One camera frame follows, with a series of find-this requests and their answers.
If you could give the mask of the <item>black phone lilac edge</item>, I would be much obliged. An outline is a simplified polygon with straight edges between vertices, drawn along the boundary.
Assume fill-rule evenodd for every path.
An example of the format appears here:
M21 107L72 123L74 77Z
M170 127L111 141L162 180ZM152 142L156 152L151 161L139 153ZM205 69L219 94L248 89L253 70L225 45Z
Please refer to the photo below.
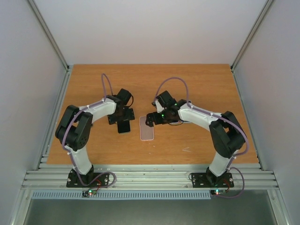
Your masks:
M117 123L117 129L119 134L125 134L129 133L131 131L130 129L130 121L120 121Z

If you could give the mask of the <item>pink clear phone case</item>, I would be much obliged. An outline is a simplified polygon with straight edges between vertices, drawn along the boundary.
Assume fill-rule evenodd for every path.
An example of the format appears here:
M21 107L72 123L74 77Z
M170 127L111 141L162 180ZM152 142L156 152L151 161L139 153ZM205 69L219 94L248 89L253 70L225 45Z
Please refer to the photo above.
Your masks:
M139 118L140 139L141 141L152 141L154 140L154 129L146 125L146 118L146 116Z

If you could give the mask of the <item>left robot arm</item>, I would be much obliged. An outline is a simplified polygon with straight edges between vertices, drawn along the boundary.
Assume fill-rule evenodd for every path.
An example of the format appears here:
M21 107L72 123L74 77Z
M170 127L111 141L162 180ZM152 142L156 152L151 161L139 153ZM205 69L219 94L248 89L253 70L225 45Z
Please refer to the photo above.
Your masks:
M55 131L55 137L70 156L73 168L67 178L68 188L92 186L108 187L108 172L95 172L87 154L87 142L92 125L98 119L108 118L110 125L117 125L118 133L130 132L130 121L135 119L134 110L129 104L132 94L121 89L116 95L107 95L91 105L77 107L69 105Z

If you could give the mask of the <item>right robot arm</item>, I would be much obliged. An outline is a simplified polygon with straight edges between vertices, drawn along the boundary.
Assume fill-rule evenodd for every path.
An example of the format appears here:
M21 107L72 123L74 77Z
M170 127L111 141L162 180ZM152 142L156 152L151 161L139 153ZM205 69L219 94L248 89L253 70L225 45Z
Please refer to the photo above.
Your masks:
M243 145L246 146L245 152L249 149L248 138L230 111L207 111L188 100L176 101L168 91L156 96L152 105L156 111L146 115L145 124L149 127L181 121L196 124L210 132L216 151L213 161L206 169L206 180L211 186L217 186L223 181L223 175L233 159L240 154L238 151Z

